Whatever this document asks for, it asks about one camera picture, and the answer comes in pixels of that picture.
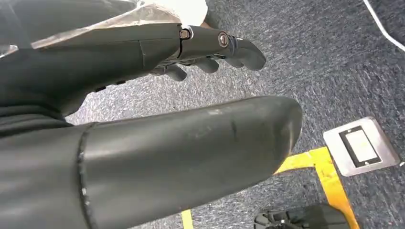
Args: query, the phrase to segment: metal screw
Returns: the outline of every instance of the metal screw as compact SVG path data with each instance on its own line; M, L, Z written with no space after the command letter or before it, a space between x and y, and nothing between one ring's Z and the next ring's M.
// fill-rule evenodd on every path
M189 39L190 38L190 32L188 30L181 30L180 31L180 38L181 39Z
M218 41L219 41L219 45L221 47L226 48L228 46L229 43L229 39L228 36L226 35L225 32L220 32L218 35Z

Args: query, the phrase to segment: prosthetic hand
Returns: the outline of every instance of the prosthetic hand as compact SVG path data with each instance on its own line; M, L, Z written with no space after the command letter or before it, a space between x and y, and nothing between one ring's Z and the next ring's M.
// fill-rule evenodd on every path
M0 228L126 229L271 176L301 109L258 97L179 113L72 126L89 92L176 64L259 70L262 53L223 31L180 24L92 30L0 59Z

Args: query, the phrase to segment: yellow floor tape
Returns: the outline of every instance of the yellow floor tape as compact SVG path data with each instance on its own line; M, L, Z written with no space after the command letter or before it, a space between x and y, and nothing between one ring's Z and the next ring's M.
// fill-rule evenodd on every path
M183 220L184 229L193 229L190 209L181 212L181 219Z
M332 158L326 147L289 156L275 174L291 169L307 167L315 167L329 204L343 212L351 229L359 229L356 217L354 216L349 200L346 197L346 193L335 166L333 165ZM183 220L184 229L193 229L190 210L183 211L181 218Z
M315 163L315 169L329 205L343 212L351 229L359 229L360 227L357 224L356 217L354 216L328 149L326 147L314 149L311 150L309 154L312 156Z

